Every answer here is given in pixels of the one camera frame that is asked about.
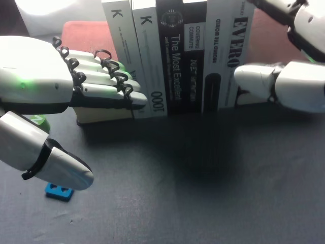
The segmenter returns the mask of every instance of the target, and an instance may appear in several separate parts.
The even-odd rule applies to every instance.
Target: white label on book
[[[204,50],[205,23],[191,23],[184,25],[184,50]]]

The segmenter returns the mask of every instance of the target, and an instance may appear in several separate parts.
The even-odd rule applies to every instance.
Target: dark tabletop
[[[92,168],[70,202],[0,163],[0,243],[323,243],[325,115],[271,105],[83,128],[51,138]]]

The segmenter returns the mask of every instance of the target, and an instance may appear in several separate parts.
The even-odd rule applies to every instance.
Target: blue toy brick
[[[47,197],[52,197],[66,202],[70,200],[73,194],[72,189],[56,186],[52,183],[47,184],[45,192]]]

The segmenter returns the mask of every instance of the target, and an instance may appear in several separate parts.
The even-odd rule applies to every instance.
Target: row of books
[[[102,0],[118,59],[148,106],[135,118],[235,105],[254,6],[246,0]]]

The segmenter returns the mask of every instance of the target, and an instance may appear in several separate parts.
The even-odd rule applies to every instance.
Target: robotic arm
[[[140,85],[105,50],[95,55],[27,37],[0,37],[0,160],[55,185],[84,190],[90,167],[20,114],[61,113],[68,107],[141,109]],[[109,57],[100,59],[97,53]]]
[[[235,80],[253,95],[305,112],[325,112],[325,1],[249,0],[283,25],[289,40],[319,64],[247,64]]]

